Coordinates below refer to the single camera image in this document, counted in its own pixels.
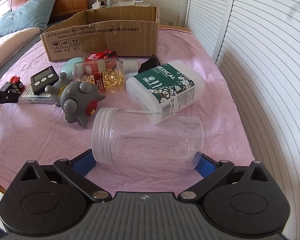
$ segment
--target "green label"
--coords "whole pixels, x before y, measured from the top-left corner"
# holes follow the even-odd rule
[[[194,82],[170,64],[164,64],[134,76],[159,103],[194,86]]]

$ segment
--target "blue gripper pad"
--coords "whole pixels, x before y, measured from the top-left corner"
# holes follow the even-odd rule
[[[213,173],[217,168],[219,168],[219,163],[215,160],[212,160],[208,156],[202,154],[199,160],[198,165],[196,166],[195,170],[199,172],[199,174],[205,178]]]
[[[96,166],[96,160],[93,157],[92,150],[84,152],[84,156],[73,163],[72,168],[74,171],[85,177],[89,171]]]

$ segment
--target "clear plastic case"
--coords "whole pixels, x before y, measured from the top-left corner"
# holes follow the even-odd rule
[[[92,128],[95,160],[163,170],[191,170],[203,150],[203,127],[197,116],[101,108]]]
[[[53,104],[52,96],[43,92],[36,96],[32,91],[32,86],[29,85],[19,97],[20,103],[37,103],[37,104]]]
[[[108,90],[124,85],[125,80],[136,74],[136,59],[104,58],[74,64],[73,81],[89,82],[100,90]]]

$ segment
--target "pill bottle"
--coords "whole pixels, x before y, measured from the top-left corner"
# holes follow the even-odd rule
[[[73,67],[73,81],[96,84],[99,90],[124,85],[125,80],[138,74],[136,59],[102,58],[78,62]]]
[[[163,170],[191,170],[200,159],[203,128],[197,116],[101,108],[94,120],[91,144],[95,160]]]
[[[202,98],[205,81],[199,73],[176,60],[130,77],[126,88],[137,109],[175,114]]]

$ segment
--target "white louvered door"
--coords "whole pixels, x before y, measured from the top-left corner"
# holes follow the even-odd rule
[[[227,0],[190,0],[186,27],[210,56],[215,49]]]
[[[255,157],[290,202],[284,233],[300,239],[300,0],[234,0],[217,65]]]

